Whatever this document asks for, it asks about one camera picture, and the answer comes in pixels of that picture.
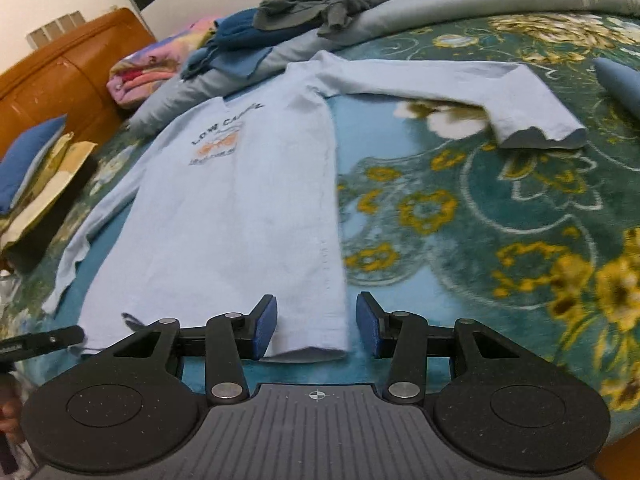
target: pink folded blanket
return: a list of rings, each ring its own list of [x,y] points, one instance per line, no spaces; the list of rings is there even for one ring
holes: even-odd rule
[[[215,18],[203,18],[186,30],[127,56],[110,71],[107,89],[121,108],[137,108],[216,30]]]

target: orange leather headboard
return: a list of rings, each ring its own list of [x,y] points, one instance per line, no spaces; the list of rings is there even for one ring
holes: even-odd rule
[[[24,130],[67,114],[74,140],[102,144],[124,116],[106,89],[109,70],[153,43],[129,9],[85,23],[0,75],[0,158]]]

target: silver bolt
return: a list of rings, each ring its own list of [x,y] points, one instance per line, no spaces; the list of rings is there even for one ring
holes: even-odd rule
[[[219,399],[235,399],[242,394],[242,386],[236,383],[219,383],[211,389],[211,395]]]
[[[411,399],[420,393],[420,386],[413,383],[393,383],[389,386],[389,393],[398,399]]]

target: black circular disc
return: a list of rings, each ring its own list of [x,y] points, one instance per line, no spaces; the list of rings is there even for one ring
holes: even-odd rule
[[[193,392],[144,359],[72,368],[28,399],[22,426],[34,452],[65,470],[104,474],[157,460],[198,420]]]
[[[599,394],[573,378],[535,384],[525,377],[520,384],[454,380],[434,405],[438,428],[462,453],[510,472],[566,470],[599,452],[609,433]]]

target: grey ribbed plate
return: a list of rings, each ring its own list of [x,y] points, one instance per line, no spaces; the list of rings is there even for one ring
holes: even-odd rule
[[[34,480],[90,478],[45,466]],[[421,410],[371,386],[264,384],[251,400],[210,410],[174,454],[117,480],[506,480],[440,441]],[[587,468],[556,480],[597,480]]]

